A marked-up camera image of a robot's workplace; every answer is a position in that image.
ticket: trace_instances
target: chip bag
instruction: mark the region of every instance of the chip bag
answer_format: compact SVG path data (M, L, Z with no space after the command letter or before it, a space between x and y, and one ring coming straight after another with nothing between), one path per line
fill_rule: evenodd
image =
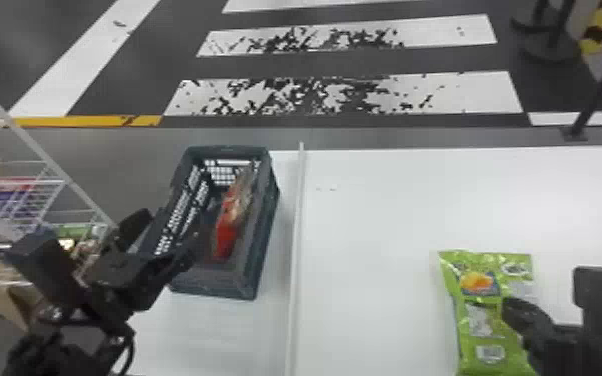
M533 303L532 260L515 253L439 252L455 309L460 376L534 376L516 332L501 319L507 296Z

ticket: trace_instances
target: yellow and black striped pole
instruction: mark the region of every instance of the yellow and black striped pole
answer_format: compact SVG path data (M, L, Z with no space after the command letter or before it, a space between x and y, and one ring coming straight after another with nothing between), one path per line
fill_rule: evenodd
M593 14L593 20L581 38L583 53L592 54L602 49L602 0Z

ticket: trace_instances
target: road marking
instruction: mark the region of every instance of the road marking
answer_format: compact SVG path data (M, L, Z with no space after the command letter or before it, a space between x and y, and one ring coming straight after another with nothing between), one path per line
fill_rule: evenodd
M9 111L65 116L159 0L117 0Z
M166 116L521 113L506 71L182 81Z
M229 0L224 13L254 12L289 8L317 8L332 5L395 3L401 0Z
M156 127L160 115L105 115L105 116L61 116L61 117L17 117L16 124L22 127L57 128L106 128L106 127Z
M495 44L485 14L212 31L198 56Z
M530 123L536 127L572 125L578 112L529 112ZM602 111L596 111L588 120L589 126L602 126Z

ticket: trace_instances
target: white painted stripe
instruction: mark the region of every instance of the white painted stripe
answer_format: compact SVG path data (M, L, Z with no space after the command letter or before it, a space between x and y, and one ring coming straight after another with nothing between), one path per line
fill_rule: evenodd
M537 127L572 125L578 112L529 112L530 123ZM602 126L602 111L596 111L588 120L589 126Z
M117 0L9 111L65 116L159 0Z
M521 113L508 72L182 81L167 116Z
M485 14L212 31L198 56L497 43Z
M393 3L398 1L402 0L229 0L223 9L223 12L233 13L289 8L317 8L332 5Z

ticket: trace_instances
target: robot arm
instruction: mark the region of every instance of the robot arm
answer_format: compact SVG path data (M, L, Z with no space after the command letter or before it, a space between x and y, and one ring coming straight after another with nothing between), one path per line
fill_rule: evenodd
M149 309L163 287L193 264L193 237L170 252L126 252L152 222L146 209L119 226L98 260L83 276L51 233L29 234L4 255L50 303L10 351L4 376L107 376L128 350L130 366L134 312Z

